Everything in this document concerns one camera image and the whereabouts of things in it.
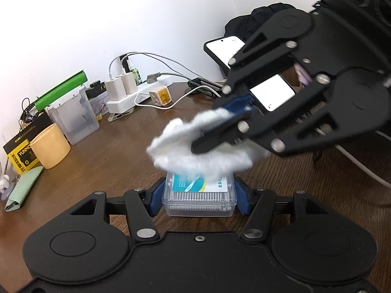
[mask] phone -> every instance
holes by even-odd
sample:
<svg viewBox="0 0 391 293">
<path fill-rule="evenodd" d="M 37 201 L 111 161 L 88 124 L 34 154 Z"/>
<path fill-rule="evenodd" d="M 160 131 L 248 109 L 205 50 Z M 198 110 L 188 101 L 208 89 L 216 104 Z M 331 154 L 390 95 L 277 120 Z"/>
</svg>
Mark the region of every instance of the phone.
<svg viewBox="0 0 391 293">
<path fill-rule="evenodd" d="M 275 75 L 250 89 L 250 92 L 262 104 L 266 111 L 276 110 L 292 98 L 296 92 L 281 76 Z"/>
<path fill-rule="evenodd" d="M 229 60 L 245 45 L 238 36 L 231 35 L 215 39 L 204 44 L 204 51 L 228 75 Z M 254 97 L 261 103 L 263 113 L 276 110 L 284 102 L 295 95 L 295 91 L 279 74 L 250 89 Z"/>
<path fill-rule="evenodd" d="M 238 36 L 231 35 L 214 39 L 204 44 L 204 51 L 222 68 L 227 75 L 230 67 L 229 60 L 244 46 Z"/>
</svg>

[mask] yellow cup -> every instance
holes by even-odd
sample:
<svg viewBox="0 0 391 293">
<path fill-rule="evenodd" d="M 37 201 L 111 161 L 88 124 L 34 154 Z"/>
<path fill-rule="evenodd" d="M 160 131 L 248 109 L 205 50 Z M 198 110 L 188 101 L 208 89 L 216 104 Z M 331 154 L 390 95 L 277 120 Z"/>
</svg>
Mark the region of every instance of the yellow cup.
<svg viewBox="0 0 391 293">
<path fill-rule="evenodd" d="M 30 142 L 30 147 L 46 169 L 60 163 L 71 149 L 57 123 L 48 126 L 38 134 Z"/>
</svg>

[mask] yellow plug adapter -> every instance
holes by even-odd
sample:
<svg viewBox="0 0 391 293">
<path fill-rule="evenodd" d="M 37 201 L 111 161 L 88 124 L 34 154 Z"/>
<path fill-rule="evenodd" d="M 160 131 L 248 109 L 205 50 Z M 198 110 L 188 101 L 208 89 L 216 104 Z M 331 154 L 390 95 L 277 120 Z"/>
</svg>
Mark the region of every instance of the yellow plug adapter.
<svg viewBox="0 0 391 293">
<path fill-rule="evenodd" d="M 156 106 L 165 106 L 171 102 L 171 95 L 167 86 L 159 86 L 149 91 L 152 102 Z"/>
</svg>

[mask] black and yellow box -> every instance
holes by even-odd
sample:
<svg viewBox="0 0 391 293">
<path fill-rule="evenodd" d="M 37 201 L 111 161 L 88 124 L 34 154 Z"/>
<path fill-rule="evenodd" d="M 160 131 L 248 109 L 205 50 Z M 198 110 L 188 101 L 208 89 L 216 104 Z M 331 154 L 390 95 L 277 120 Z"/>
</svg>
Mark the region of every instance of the black and yellow box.
<svg viewBox="0 0 391 293">
<path fill-rule="evenodd" d="M 19 174 L 32 169 L 39 162 L 30 147 L 30 142 L 52 123 L 47 113 L 43 112 L 4 145 L 4 151 Z"/>
</svg>

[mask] power strip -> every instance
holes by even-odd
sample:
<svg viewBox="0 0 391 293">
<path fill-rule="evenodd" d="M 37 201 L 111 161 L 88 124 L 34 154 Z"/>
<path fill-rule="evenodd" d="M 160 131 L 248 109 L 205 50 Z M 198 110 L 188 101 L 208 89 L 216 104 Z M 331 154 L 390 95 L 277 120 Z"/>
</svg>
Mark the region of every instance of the power strip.
<svg viewBox="0 0 391 293">
<path fill-rule="evenodd" d="M 126 98 L 118 101 L 108 101 L 107 108 L 109 108 L 110 113 L 124 113 L 128 111 L 130 108 L 135 106 L 134 99 L 136 98 L 138 93 L 148 93 L 151 89 L 154 89 L 158 86 L 170 86 L 172 85 L 171 76 L 161 76 L 158 78 L 158 81 L 153 84 L 143 83 L 137 87 L 137 91 L 135 93 L 129 94 Z M 150 95 L 140 94 L 137 98 L 137 103 L 150 98 Z"/>
</svg>

